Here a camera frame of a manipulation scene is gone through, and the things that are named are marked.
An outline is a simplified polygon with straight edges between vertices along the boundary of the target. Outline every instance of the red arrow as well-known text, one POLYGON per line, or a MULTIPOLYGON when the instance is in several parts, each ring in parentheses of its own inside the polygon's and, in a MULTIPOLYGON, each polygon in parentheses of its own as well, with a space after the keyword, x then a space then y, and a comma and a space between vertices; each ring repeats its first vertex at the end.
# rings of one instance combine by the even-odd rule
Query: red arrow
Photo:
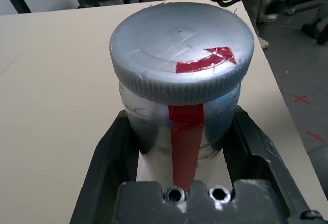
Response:
POLYGON ((175 72, 176 73, 197 72, 207 68, 212 68, 215 65, 218 65, 221 62, 225 62, 225 61, 230 61, 234 64, 237 64, 234 54, 232 53, 230 47, 228 46, 207 48, 204 50, 211 52, 211 55, 196 61, 177 62, 175 72))

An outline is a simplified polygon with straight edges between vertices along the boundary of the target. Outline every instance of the scratch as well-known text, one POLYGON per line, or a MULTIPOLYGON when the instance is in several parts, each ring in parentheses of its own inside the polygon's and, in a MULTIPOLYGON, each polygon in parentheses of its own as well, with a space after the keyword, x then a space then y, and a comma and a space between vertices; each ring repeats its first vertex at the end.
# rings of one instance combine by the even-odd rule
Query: scratch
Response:
POLYGON ((140 48, 139 48, 138 50, 131 51, 130 53, 128 53, 128 55, 131 55, 131 54, 136 53, 136 52, 138 52, 138 51, 140 51, 140 48))
POLYGON ((173 46, 167 48, 165 52, 167 52, 167 51, 173 49, 175 46, 181 44, 182 42, 184 42, 184 41, 186 41, 186 40, 188 40, 188 39, 190 39, 191 37, 195 36, 196 34, 197 34, 197 32, 190 34, 188 37, 186 37, 186 38, 184 38, 183 40, 179 41, 179 42, 176 43, 175 45, 173 45, 173 46))
POLYGON ((8 61, 5 61, 3 64, 0 65, 0 75, 5 72, 19 57, 22 55, 21 52, 15 59, 10 58, 8 61))
POLYGON ((269 151, 272 155, 274 155, 275 157, 277 157, 279 160, 281 160, 281 158, 279 156, 277 156, 275 153, 273 153, 272 151, 270 151, 268 148, 266 148, 267 151, 269 151))
POLYGON ((192 47, 191 47, 190 45, 187 45, 186 47, 183 48, 182 51, 176 53, 176 54, 175 54, 174 56, 172 56, 170 59, 174 59, 174 58, 176 58, 177 56, 180 56, 180 55, 186 53, 186 52, 189 51, 190 49, 192 49, 192 47))
POLYGON ((142 111, 145 110, 145 108, 132 108, 124 102, 123 105, 125 106, 126 110, 130 111, 130 113, 133 113, 134 115, 137 115, 139 117, 146 117, 144 114, 142 114, 142 111))

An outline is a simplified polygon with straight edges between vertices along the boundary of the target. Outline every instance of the gray floor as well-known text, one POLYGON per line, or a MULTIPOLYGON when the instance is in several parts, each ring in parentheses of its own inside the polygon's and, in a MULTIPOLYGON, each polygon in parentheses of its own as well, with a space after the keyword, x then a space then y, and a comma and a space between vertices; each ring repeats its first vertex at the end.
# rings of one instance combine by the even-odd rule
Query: gray floor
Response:
POLYGON ((260 36, 270 43, 264 52, 308 152, 328 141, 328 45, 320 46, 300 31, 317 11, 317 7, 302 10, 311 5, 298 6, 294 15, 281 15, 276 22, 258 27, 260 36), (306 95, 309 104, 293 95, 306 95))

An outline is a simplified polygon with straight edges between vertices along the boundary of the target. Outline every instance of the white table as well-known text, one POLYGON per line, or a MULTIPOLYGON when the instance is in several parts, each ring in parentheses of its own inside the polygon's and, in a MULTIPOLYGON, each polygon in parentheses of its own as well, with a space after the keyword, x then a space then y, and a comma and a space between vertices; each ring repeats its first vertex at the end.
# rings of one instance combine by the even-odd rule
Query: white table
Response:
MULTIPOLYGON (((69 223, 94 149, 123 109, 110 35, 158 3, 0 17, 0 223, 69 223)), ((252 28, 242 3, 229 10, 252 28)), ((310 208, 328 218, 258 40, 239 104, 272 139, 310 208)))

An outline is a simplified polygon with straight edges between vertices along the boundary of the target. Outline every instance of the red x mark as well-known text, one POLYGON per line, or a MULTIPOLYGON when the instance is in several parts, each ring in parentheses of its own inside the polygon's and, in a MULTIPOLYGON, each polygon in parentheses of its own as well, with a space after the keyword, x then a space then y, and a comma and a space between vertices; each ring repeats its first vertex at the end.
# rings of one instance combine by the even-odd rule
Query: red x mark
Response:
POLYGON ((305 98, 308 97, 307 95, 305 95, 305 96, 303 96, 303 97, 298 97, 298 96, 296 96, 295 94, 292 94, 292 96, 295 97, 295 98, 297 98, 297 99, 294 101, 294 103, 297 103, 297 102, 303 101, 304 103, 307 103, 308 105, 311 105, 311 103, 310 103, 309 101, 305 100, 305 98))
POLYGON ((321 141, 322 143, 324 142, 324 140, 323 140, 322 138, 320 138, 320 135, 319 135, 319 134, 315 135, 315 134, 313 134, 313 133, 310 133, 309 131, 307 131, 306 133, 307 133, 308 135, 311 135, 311 136, 313 137, 313 141, 315 141, 315 140, 319 140, 319 141, 321 141))

